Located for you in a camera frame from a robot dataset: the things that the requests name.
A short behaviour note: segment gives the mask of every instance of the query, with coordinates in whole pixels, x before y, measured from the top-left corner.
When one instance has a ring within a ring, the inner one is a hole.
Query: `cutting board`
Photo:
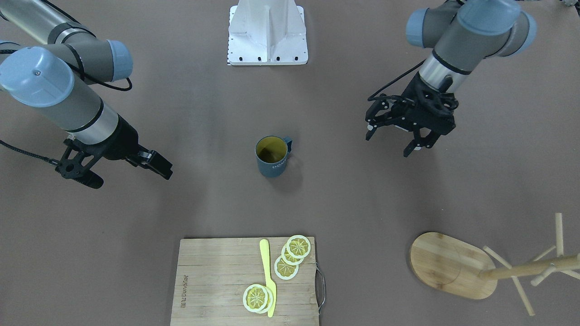
[[[265,285],[260,240],[270,242],[270,268],[278,296],[274,316],[246,310],[242,296],[246,287]],[[308,237],[310,254],[291,280],[274,272],[288,237],[183,239],[175,277],[171,326],[318,326],[318,303],[314,279],[316,250]]]

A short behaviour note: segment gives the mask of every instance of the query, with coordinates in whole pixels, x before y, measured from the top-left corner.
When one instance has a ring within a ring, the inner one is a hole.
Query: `yellow knife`
[[[270,243],[267,239],[260,240],[260,254],[262,255],[262,264],[264,265],[264,274],[266,275],[266,287],[274,294],[272,307],[268,309],[268,317],[274,315],[274,308],[276,307],[276,283],[272,280],[270,273]]]

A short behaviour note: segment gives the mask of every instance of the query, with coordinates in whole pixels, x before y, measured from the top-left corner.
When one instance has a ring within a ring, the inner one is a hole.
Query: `light blue joint cap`
[[[113,80],[118,81],[131,76],[133,72],[133,58],[129,49],[120,41],[107,40],[113,54]]]
[[[520,12],[514,0],[469,0],[459,9],[457,20],[475,34],[495,36],[509,31]]]
[[[407,28],[405,32],[407,33],[407,42],[414,46],[423,46],[423,21],[425,20],[425,14],[429,8],[423,8],[415,10],[407,21]]]
[[[59,104],[73,91],[74,80],[64,61],[37,46],[20,49],[0,64],[2,87],[31,107]]]
[[[528,18],[528,23],[530,25],[530,29],[528,30],[528,37],[525,38],[524,44],[522,44],[521,48],[519,48],[517,51],[508,56],[516,55],[522,52],[523,50],[527,49],[528,46],[530,46],[534,41],[534,39],[536,38],[536,33],[538,32],[538,25],[536,24],[536,20],[532,17],[532,15],[528,14],[527,12],[523,13]]]

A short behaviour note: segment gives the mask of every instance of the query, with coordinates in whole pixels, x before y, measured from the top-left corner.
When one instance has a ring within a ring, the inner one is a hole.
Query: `blue mug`
[[[288,154],[292,151],[292,139],[266,136],[256,144],[258,169],[263,176],[274,178],[286,169]]]

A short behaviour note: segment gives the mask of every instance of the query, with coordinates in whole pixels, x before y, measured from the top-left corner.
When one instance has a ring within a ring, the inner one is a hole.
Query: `lemon slice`
[[[288,265],[296,266],[304,261],[304,258],[294,258],[288,252],[286,245],[282,247],[282,260],[285,261]]]
[[[260,311],[257,311],[257,314],[263,314],[263,313],[267,313],[268,310],[270,310],[270,308],[272,307],[272,303],[274,303],[274,294],[272,293],[272,290],[270,290],[269,287],[265,287],[266,291],[268,292],[268,304],[266,305],[266,307]]]
[[[243,301],[249,312],[261,311],[268,304],[268,290],[263,285],[252,284],[244,291]]]
[[[289,265],[287,262],[282,260],[282,256],[279,256],[278,259],[276,259],[274,266],[276,267],[274,272],[283,280],[290,280],[296,276],[296,273],[298,273],[298,265]]]
[[[301,259],[310,253],[310,241],[305,236],[292,236],[286,242],[286,248],[288,249],[288,254],[290,256]]]

